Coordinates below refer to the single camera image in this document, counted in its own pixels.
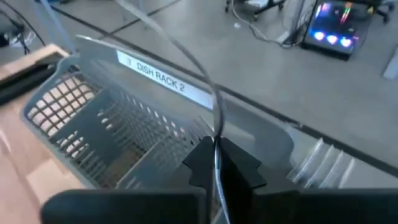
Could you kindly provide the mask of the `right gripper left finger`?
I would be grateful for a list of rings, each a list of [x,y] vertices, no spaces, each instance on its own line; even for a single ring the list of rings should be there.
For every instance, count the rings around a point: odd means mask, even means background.
[[[214,145],[203,138],[159,187],[66,190],[40,209],[41,224],[210,224]]]

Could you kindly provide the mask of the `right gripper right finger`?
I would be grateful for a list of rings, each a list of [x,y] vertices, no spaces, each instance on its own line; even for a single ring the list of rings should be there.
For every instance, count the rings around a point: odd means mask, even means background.
[[[305,189],[221,139],[230,224],[398,224],[398,189]]]

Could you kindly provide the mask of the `silver fork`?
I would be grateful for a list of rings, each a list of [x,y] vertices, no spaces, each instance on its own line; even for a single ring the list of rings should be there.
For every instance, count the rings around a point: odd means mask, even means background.
[[[229,217],[228,206],[226,203],[226,197],[224,195],[223,184],[221,181],[221,169],[222,169],[222,156],[221,156],[221,135],[224,130],[224,99],[220,94],[219,89],[216,87],[215,83],[211,80],[208,72],[205,70],[204,66],[198,61],[198,59],[185,48],[178,40],[170,36],[166,31],[161,28],[155,20],[148,17],[141,10],[133,6],[126,0],[115,0],[121,7],[134,14],[141,21],[151,27],[165,40],[168,40],[171,44],[176,46],[176,48],[183,53],[186,58],[188,58],[199,71],[203,74],[207,84],[209,84],[212,95],[213,95],[213,116],[214,116],[214,134],[213,134],[213,146],[214,146],[214,175],[215,175],[215,186],[220,199],[221,208],[223,209],[224,217],[227,224],[231,224]]]
[[[306,189],[339,189],[345,185],[355,165],[354,157],[319,139],[287,178]]]

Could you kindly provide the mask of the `grey plastic cutlery basket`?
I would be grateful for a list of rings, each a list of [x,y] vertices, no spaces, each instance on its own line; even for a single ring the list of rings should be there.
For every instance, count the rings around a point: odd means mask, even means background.
[[[188,187],[183,161],[215,131],[208,84],[138,51],[76,43],[25,105],[27,127],[85,187]]]

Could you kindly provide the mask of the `black computer case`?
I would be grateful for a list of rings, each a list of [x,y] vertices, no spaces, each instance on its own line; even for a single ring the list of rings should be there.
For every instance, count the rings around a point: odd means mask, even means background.
[[[316,0],[300,46],[349,60],[363,42],[374,11],[363,0]]]

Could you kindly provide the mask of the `office chair base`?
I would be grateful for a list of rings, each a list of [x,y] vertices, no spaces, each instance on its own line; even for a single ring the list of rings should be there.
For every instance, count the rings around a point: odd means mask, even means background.
[[[277,7],[281,11],[284,8],[285,2],[286,0],[226,0],[224,11],[225,13],[232,11],[234,4],[238,3],[252,10],[253,21],[257,21],[258,15],[273,7]]]

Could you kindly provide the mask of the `black aluminium table frame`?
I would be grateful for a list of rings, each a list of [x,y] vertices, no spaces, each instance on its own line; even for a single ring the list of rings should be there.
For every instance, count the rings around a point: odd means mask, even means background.
[[[52,76],[58,61],[62,58],[60,53],[52,53],[34,62],[33,65],[1,79],[0,106],[40,86]]]

